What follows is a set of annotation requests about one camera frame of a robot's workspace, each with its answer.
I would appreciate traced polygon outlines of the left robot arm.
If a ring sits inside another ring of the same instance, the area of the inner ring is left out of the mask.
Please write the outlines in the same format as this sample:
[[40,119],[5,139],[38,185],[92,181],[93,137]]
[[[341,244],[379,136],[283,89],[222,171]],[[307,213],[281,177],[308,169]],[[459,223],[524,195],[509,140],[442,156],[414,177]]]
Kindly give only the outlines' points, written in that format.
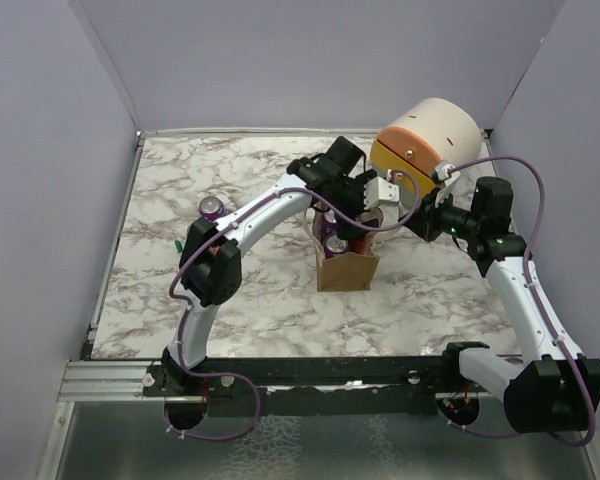
[[197,365],[206,359],[219,307],[240,288],[242,258],[262,237],[319,202],[344,214],[337,228],[345,239],[359,239],[379,225],[351,224],[365,211],[365,187],[377,177],[372,169],[351,174],[365,158],[359,147],[339,136],[326,152],[292,160],[272,187],[234,213],[216,220],[201,217],[189,226],[169,287],[169,296],[185,303],[184,312],[161,358],[166,382],[175,392],[190,394],[200,385],[203,375]]

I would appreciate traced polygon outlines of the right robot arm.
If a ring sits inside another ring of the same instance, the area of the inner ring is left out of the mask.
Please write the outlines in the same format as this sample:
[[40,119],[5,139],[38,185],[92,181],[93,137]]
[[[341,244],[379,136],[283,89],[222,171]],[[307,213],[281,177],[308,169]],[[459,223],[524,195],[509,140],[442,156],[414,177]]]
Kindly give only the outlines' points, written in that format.
[[511,184],[497,177],[477,180],[469,209],[434,188],[407,223],[426,241],[448,234],[466,242],[468,255],[504,307],[522,354],[516,365],[482,342],[451,342],[439,378],[452,391],[481,386],[503,403],[517,433],[582,431],[591,437],[600,402],[600,360],[586,357],[563,329],[526,241],[511,232],[513,197]]

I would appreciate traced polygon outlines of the purple fanta can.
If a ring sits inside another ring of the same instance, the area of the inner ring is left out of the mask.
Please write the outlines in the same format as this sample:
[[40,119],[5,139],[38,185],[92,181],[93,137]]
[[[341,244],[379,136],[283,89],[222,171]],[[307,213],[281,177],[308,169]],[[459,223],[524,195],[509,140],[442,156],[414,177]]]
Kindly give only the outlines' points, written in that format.
[[349,251],[346,240],[340,239],[335,233],[328,235],[323,241],[323,249],[326,259],[343,255]]
[[334,212],[331,210],[324,212],[321,219],[321,240],[324,241],[329,235],[336,231],[337,221]]

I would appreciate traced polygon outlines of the purple Fanta can front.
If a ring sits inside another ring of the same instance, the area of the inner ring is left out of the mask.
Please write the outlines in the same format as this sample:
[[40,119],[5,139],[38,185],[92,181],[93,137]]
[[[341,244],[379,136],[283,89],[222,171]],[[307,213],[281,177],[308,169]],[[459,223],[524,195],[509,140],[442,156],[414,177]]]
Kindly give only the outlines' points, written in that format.
[[334,212],[331,210],[324,212],[321,219],[321,240],[324,241],[329,235],[336,231],[337,221]]

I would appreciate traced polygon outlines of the red cola can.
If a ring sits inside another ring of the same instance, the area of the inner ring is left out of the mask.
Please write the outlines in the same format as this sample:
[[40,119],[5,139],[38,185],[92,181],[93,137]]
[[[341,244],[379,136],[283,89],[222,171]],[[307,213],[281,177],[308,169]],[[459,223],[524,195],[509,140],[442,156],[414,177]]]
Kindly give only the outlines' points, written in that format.
[[374,235],[367,234],[359,239],[348,241],[349,251],[359,255],[371,255]]

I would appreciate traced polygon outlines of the brown canvas tote bag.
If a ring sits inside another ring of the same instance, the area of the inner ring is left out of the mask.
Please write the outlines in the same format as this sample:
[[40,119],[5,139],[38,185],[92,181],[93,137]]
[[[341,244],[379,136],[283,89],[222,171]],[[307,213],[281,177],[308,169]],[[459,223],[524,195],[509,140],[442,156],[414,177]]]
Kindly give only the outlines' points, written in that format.
[[374,252],[374,246],[389,241],[398,234],[398,230],[384,233],[368,232],[367,234],[374,235],[371,255],[359,255],[348,251],[343,255],[326,259],[323,241],[321,240],[321,219],[322,214],[329,210],[323,202],[318,202],[312,207],[314,216],[311,221],[307,219],[307,212],[303,212],[301,217],[305,233],[314,247],[317,291],[357,292],[370,290],[380,261],[380,257]]

